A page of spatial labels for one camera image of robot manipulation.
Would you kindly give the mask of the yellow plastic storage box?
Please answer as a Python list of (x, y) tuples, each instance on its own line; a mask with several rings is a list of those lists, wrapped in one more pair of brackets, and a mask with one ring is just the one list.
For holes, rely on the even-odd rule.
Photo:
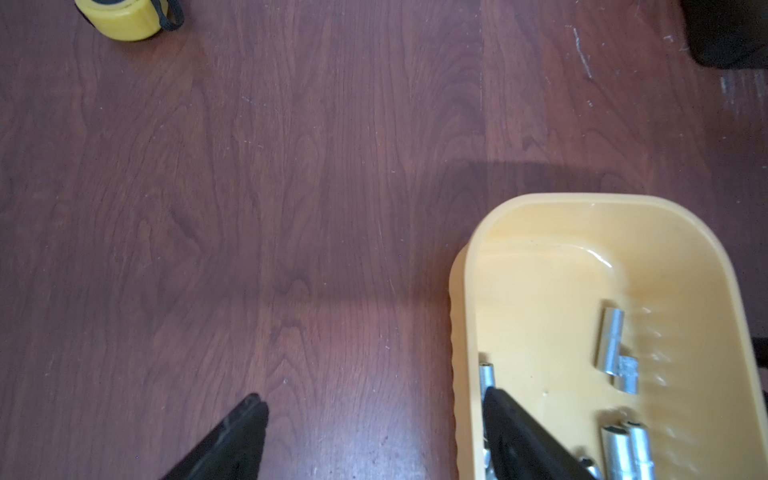
[[(763, 479), (767, 413), (743, 302), (720, 241), (652, 196), (531, 194), (488, 214), (450, 273), (457, 469), (484, 475), (478, 366), (569, 452), (599, 429), (649, 431), (660, 479)], [(639, 393), (595, 367), (603, 310), (624, 312), (620, 356)]]

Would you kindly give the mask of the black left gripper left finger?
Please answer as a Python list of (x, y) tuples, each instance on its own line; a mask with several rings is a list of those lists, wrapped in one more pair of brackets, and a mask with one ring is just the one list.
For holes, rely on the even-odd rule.
[(268, 419), (267, 403), (245, 396), (163, 479), (257, 479)]

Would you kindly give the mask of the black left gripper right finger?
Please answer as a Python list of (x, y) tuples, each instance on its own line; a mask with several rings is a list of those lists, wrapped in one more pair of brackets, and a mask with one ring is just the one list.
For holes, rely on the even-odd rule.
[(592, 475), (506, 391), (490, 387), (482, 403), (498, 479), (590, 479)]

